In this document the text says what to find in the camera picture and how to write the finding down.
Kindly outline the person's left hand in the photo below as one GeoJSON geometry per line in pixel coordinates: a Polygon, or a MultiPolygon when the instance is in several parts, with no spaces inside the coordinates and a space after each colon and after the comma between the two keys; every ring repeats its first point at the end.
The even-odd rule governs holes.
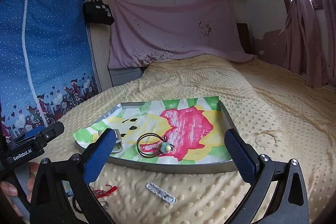
{"type": "MultiPolygon", "coordinates": [[[[30,203],[31,202],[31,196],[32,196],[32,191],[34,187],[34,182],[35,182],[35,173],[37,172],[39,168],[39,164],[36,162],[30,162],[30,178],[27,182],[27,189],[30,191],[29,194],[27,194],[27,201],[30,203]]],[[[21,211],[18,209],[15,203],[13,203],[12,197],[16,197],[18,195],[17,188],[13,186],[13,184],[7,182],[7,181],[1,181],[1,189],[4,192],[6,198],[8,199],[10,205],[12,208],[15,210],[17,215],[20,217],[23,217],[23,214],[21,211]]]]}

